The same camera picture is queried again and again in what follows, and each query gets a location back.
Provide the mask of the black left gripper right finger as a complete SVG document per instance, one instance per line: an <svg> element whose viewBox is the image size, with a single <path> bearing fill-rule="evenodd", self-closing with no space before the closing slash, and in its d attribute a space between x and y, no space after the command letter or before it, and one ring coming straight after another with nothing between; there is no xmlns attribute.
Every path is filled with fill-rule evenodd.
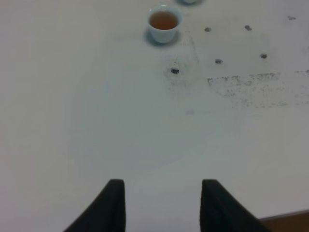
<svg viewBox="0 0 309 232"><path fill-rule="evenodd" d="M202 232L269 231L215 179L202 181L199 223Z"/></svg>

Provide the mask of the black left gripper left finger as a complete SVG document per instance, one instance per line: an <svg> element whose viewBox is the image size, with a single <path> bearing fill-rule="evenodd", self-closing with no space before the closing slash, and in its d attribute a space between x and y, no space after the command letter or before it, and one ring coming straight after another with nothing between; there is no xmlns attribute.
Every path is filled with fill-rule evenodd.
<svg viewBox="0 0 309 232"><path fill-rule="evenodd" d="M125 183L111 179L67 232L125 232Z"/></svg>

